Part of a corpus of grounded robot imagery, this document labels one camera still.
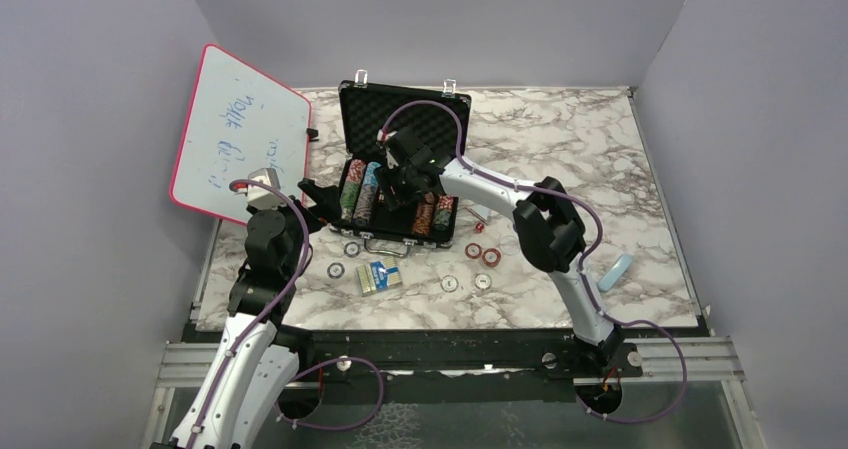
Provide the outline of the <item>red poker chip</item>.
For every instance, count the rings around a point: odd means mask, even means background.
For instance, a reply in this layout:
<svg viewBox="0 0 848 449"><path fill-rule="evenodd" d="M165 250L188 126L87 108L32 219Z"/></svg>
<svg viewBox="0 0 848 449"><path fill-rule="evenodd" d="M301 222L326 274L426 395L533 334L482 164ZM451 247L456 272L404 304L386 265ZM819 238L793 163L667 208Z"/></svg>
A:
<svg viewBox="0 0 848 449"><path fill-rule="evenodd" d="M502 254L496 248L489 248L482 252L481 260L487 267L495 268L500 264L502 260Z"/></svg>
<svg viewBox="0 0 848 449"><path fill-rule="evenodd" d="M464 254L469 259L479 259L483 253L482 247L477 243L468 243L464 248Z"/></svg>

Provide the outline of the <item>red green chip stack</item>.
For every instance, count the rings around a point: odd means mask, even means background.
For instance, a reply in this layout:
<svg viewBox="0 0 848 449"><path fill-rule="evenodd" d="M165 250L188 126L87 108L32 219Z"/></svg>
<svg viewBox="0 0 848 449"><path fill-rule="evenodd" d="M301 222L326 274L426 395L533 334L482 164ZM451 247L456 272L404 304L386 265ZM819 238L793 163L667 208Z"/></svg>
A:
<svg viewBox="0 0 848 449"><path fill-rule="evenodd" d="M350 161L342 184L339 202L340 220L343 223L349 223L352 220L366 168L367 163L364 160L353 159Z"/></svg>

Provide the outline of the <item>clear plastic triangle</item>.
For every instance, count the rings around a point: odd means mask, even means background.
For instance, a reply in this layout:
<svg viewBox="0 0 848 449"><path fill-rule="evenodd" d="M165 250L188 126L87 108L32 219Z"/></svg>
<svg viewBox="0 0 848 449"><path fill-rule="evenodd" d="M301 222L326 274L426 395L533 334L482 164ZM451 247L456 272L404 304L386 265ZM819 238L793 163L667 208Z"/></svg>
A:
<svg viewBox="0 0 848 449"><path fill-rule="evenodd" d="M467 207L467 211L473 215L481 224L488 224L491 218L492 211L480 204L473 204Z"/></svg>

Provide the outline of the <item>red poker chip right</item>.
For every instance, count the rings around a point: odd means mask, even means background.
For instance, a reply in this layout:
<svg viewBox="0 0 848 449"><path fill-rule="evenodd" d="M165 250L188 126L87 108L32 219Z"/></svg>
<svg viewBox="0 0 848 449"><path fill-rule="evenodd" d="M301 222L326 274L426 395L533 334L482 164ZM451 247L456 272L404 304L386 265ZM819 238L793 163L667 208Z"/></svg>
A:
<svg viewBox="0 0 848 449"><path fill-rule="evenodd" d="M502 254L496 248L489 248L482 252L481 260L487 267L495 268L500 264L502 260Z"/></svg>

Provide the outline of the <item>blue playing card deck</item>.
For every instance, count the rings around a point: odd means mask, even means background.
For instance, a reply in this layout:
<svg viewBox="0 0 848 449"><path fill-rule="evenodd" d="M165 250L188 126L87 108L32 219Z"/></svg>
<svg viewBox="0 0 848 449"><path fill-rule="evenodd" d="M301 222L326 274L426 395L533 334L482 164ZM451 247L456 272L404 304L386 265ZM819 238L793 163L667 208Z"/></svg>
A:
<svg viewBox="0 0 848 449"><path fill-rule="evenodd" d="M362 296L375 295L400 287L403 278L395 257L388 257L359 266L355 271Z"/></svg>

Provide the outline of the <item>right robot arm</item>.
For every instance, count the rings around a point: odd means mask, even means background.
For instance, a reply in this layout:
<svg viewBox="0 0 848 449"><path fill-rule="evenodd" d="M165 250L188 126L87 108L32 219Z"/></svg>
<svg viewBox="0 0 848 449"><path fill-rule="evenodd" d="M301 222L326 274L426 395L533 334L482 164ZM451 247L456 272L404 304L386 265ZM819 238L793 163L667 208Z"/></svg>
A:
<svg viewBox="0 0 848 449"><path fill-rule="evenodd" d="M600 376L616 364L622 330L586 272L585 224L558 180L507 179L462 156L431 149L409 129L381 129L377 141L388 163L378 170L377 180L391 208L451 196L506 217L521 254L550 277L570 314L579 367Z"/></svg>

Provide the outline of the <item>pink framed whiteboard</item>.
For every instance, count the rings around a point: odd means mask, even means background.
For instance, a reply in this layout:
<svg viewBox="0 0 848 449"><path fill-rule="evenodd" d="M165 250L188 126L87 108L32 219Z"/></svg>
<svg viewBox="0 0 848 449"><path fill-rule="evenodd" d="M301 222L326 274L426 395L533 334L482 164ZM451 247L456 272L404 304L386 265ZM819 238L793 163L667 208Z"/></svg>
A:
<svg viewBox="0 0 848 449"><path fill-rule="evenodd" d="M243 197L228 188L263 168L282 191L301 197L307 173L312 104L214 44L203 48L169 196L177 205L243 224Z"/></svg>

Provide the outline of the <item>purple green chip stack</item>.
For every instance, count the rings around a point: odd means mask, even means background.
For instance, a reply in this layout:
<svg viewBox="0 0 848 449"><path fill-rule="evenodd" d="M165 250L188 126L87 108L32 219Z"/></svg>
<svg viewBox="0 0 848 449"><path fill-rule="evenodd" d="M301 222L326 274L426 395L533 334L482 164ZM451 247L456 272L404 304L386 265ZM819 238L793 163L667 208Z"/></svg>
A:
<svg viewBox="0 0 848 449"><path fill-rule="evenodd" d="M455 202L453 196L442 195L438 198L431 224L433 231L446 231L449 228Z"/></svg>

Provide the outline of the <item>grey poker chip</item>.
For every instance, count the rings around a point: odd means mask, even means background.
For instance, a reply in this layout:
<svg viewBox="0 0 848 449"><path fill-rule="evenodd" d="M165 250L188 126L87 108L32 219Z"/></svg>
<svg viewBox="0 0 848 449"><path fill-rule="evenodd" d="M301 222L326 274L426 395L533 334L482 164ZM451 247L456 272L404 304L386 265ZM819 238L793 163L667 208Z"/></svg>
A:
<svg viewBox="0 0 848 449"><path fill-rule="evenodd" d="M356 258L361 253L362 248L361 245L357 242L348 242L344 246L344 254L349 258Z"/></svg>

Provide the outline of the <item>blue orange chip stack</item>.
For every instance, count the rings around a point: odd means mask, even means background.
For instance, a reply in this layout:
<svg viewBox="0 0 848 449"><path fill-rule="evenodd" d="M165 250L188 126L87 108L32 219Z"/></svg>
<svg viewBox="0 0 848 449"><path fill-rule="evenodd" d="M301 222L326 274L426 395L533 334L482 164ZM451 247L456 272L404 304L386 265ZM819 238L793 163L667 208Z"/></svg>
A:
<svg viewBox="0 0 848 449"><path fill-rule="evenodd" d="M380 167L381 164L376 161L370 162L366 166L352 217L352 223L355 226L364 227L368 225L371 220L375 201L377 200L379 192L376 171Z"/></svg>

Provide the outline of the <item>orange black chip stack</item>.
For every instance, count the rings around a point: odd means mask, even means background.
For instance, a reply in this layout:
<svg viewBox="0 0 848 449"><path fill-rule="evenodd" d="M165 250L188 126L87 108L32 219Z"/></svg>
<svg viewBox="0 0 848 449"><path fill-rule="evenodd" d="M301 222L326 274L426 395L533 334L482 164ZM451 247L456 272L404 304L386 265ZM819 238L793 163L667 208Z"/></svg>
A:
<svg viewBox="0 0 848 449"><path fill-rule="evenodd" d="M436 197L433 195L428 195L419 201L412 224L413 234L419 236L430 234L435 207Z"/></svg>

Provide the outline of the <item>white poker chip right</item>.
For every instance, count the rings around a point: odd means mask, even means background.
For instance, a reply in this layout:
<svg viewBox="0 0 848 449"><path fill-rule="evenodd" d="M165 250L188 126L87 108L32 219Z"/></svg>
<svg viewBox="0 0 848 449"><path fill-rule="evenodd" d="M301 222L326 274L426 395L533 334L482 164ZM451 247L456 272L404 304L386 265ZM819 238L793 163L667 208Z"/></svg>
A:
<svg viewBox="0 0 848 449"><path fill-rule="evenodd" d="M485 291L492 287L492 278L488 274L476 274L473 283L477 289Z"/></svg>

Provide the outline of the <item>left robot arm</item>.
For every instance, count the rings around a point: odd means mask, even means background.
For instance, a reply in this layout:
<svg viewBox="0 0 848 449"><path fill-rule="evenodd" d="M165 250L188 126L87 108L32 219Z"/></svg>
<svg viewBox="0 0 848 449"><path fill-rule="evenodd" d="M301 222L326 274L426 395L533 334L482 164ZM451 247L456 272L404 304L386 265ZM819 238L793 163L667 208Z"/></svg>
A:
<svg viewBox="0 0 848 449"><path fill-rule="evenodd" d="M165 448L249 448L284 387L313 370L306 330L283 323L310 261L311 234L341 215L340 190L304 178L306 207L256 174L229 184L250 214L246 260L234 284L219 345Z"/></svg>

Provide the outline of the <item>blue white poker chip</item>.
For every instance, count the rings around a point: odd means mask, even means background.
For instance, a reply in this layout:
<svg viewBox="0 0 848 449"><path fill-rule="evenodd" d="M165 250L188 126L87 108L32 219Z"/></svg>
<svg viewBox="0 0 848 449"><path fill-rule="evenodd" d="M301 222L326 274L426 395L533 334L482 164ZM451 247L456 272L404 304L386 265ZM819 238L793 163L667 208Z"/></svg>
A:
<svg viewBox="0 0 848 449"><path fill-rule="evenodd" d="M327 275L331 279L340 279L344 276L346 269L342 263L333 262L327 267Z"/></svg>

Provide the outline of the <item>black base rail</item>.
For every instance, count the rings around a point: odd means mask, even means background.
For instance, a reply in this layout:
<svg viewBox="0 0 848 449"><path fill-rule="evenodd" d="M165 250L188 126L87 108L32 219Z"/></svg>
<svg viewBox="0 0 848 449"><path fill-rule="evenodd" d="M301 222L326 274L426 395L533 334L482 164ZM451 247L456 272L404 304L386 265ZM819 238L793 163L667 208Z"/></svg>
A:
<svg viewBox="0 0 848 449"><path fill-rule="evenodd" d="M617 329L595 348L570 329L309 331L255 328L222 335L224 370L214 388L284 409L323 405L510 401L614 407L621 385L647 373L656 332Z"/></svg>

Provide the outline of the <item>black poker case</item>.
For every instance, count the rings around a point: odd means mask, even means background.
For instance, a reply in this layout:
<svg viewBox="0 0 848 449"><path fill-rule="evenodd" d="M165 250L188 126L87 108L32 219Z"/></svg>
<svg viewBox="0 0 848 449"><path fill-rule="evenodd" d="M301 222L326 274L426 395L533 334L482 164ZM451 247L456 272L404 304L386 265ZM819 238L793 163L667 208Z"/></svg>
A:
<svg viewBox="0 0 848 449"><path fill-rule="evenodd" d="M453 79L439 89L378 84L364 69L338 86L347 160L342 215L332 229L362 241L448 249L459 201L438 189L438 170L464 152L472 98Z"/></svg>

